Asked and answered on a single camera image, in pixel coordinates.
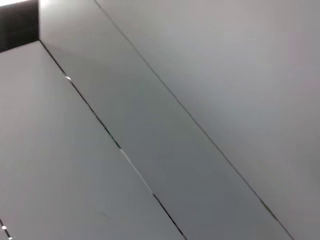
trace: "black ceiling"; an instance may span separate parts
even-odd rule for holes
[[[0,6],[0,53],[38,39],[38,0]]]

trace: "light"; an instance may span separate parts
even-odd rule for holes
[[[0,7],[9,5],[9,4],[16,4],[16,3],[21,3],[21,2],[26,2],[28,0],[0,0]]]

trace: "white wall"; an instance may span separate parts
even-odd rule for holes
[[[297,240],[320,236],[318,0],[98,0]]]
[[[184,239],[39,42],[0,54],[0,218],[17,240]]]
[[[290,239],[93,1],[46,2],[42,41],[189,240]]]

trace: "gray surface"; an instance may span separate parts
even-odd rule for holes
[[[183,240],[39,42],[0,54],[0,126],[13,239]]]
[[[189,240],[288,240],[92,1],[42,5],[41,39]]]
[[[98,0],[297,240],[320,236],[318,0]]]

